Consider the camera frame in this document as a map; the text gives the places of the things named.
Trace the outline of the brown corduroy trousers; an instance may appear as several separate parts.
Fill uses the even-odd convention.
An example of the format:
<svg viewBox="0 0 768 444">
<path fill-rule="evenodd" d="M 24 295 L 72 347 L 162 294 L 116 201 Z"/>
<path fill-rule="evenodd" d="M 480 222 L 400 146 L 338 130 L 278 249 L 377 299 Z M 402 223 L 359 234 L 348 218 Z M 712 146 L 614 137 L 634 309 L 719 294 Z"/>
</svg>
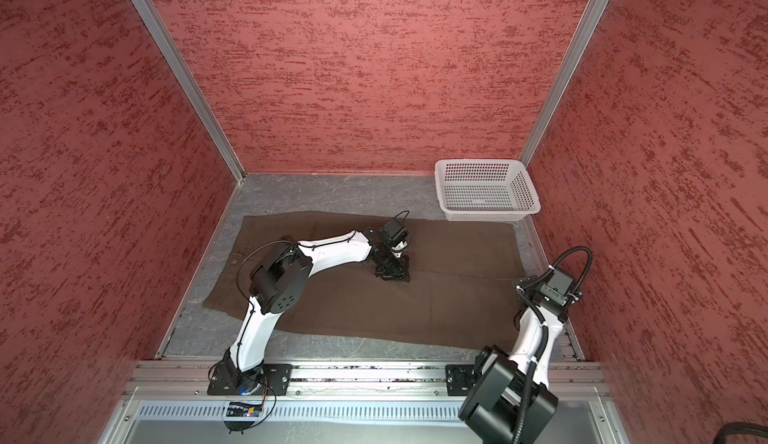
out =
<svg viewBox="0 0 768 444">
<path fill-rule="evenodd" d="M 246 216 L 203 305 L 242 320 L 248 308 L 245 274 L 275 240 L 330 238 L 385 222 L 382 216 L 320 211 Z M 412 218 L 405 227 L 409 281 L 386 282 L 369 264 L 323 271 L 310 278 L 278 329 L 468 349 L 512 347 L 520 309 L 515 283 L 525 274 L 514 227 Z"/>
</svg>

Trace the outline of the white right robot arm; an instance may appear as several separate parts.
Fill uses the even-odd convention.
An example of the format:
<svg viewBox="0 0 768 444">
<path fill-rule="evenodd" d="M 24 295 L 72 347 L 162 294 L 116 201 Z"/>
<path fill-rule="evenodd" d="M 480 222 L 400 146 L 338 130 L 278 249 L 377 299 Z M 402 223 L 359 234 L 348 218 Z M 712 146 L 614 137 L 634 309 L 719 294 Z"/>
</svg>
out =
<svg viewBox="0 0 768 444">
<path fill-rule="evenodd" d="M 554 417 L 549 362 L 572 302 L 573 278 L 550 269 L 516 286 L 521 309 L 509 352 L 485 347 L 476 358 L 474 384 L 459 419 L 484 443 L 533 443 Z"/>
</svg>

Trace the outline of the white perforated plastic basket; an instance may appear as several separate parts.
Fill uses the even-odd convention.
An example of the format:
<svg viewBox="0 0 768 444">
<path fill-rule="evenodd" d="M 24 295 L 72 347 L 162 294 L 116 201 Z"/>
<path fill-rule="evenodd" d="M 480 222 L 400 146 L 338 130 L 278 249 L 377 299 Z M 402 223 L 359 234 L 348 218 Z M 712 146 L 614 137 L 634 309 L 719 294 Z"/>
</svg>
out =
<svg viewBox="0 0 768 444">
<path fill-rule="evenodd" d="M 434 167 L 439 205 L 449 221 L 518 222 L 541 210 L 524 163 L 442 159 Z"/>
</svg>

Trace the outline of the left small circuit board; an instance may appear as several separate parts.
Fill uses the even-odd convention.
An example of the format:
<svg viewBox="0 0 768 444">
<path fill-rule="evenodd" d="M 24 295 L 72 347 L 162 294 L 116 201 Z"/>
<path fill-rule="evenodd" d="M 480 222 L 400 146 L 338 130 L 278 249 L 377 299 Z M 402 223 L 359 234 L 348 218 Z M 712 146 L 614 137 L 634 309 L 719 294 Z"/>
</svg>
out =
<svg viewBox="0 0 768 444">
<path fill-rule="evenodd" d="M 230 401 L 227 403 L 226 419 L 257 420 L 262 417 L 264 405 L 255 402 Z"/>
</svg>

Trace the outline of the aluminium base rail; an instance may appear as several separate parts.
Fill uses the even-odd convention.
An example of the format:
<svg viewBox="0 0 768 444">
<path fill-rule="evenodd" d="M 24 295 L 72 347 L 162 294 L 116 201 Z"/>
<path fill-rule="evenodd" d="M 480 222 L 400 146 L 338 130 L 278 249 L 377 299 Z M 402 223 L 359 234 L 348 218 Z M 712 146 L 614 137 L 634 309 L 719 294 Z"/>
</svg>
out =
<svg viewBox="0 0 768 444">
<path fill-rule="evenodd" d="M 267 383 L 288 400 L 462 400 L 449 396 L 443 361 L 273 361 L 264 365 Z M 210 400 L 213 363 L 202 359 L 140 361 L 124 397 Z M 549 390 L 561 401 L 609 400 L 601 365 L 556 362 L 549 367 Z"/>
</svg>

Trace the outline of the aluminium right corner post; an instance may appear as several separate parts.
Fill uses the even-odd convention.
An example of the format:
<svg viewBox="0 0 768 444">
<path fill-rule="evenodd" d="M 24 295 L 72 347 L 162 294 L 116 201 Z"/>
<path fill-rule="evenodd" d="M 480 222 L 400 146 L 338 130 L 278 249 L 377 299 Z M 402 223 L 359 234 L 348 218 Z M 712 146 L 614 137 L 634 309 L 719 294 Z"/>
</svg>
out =
<svg viewBox="0 0 768 444">
<path fill-rule="evenodd" d="M 588 0 L 519 160 L 530 166 L 610 0 Z"/>
</svg>

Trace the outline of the aluminium corner post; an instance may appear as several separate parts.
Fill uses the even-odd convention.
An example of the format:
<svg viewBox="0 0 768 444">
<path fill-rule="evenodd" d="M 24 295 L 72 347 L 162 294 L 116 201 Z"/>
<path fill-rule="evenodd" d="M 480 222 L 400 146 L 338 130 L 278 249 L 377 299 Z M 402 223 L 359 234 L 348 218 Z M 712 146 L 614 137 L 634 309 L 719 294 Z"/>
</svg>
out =
<svg viewBox="0 0 768 444">
<path fill-rule="evenodd" d="M 588 0 L 519 160 L 530 166 L 610 0 Z"/>
<path fill-rule="evenodd" d="M 180 52 L 180 49 L 174 42 L 168 27 L 164 24 L 156 5 L 152 0 L 130 0 L 130 2 L 132 2 L 140 15 L 144 26 L 146 26 L 150 36 L 153 38 L 156 46 L 158 46 L 178 84 L 180 84 L 184 91 L 188 102 L 194 108 L 220 156 L 227 164 L 237 185 L 242 186 L 247 177 L 247 171 L 237 157 L 214 111 L 210 104 L 208 104 L 202 89 L 196 82 L 188 64 L 186 64 L 182 52 Z"/>
</svg>

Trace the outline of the aluminium left corner post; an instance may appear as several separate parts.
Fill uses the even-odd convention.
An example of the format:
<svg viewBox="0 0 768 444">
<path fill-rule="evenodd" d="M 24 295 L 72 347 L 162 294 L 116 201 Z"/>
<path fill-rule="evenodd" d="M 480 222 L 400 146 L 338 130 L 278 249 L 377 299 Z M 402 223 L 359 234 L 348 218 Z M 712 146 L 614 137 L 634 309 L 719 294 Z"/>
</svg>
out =
<svg viewBox="0 0 768 444">
<path fill-rule="evenodd" d="M 156 5 L 152 0 L 130 0 L 130 2 L 132 2 L 140 15 L 144 26 L 146 26 L 150 36 L 153 38 L 156 46 L 158 46 L 178 84 L 180 84 L 184 91 L 188 102 L 194 108 L 220 156 L 227 164 L 237 185 L 242 186 L 247 177 L 247 171 L 237 157 L 214 111 L 210 104 L 208 104 L 202 89 L 196 82 L 188 64 L 186 64 L 182 52 L 180 52 L 180 49 L 174 42 L 168 27 L 164 24 Z"/>
</svg>

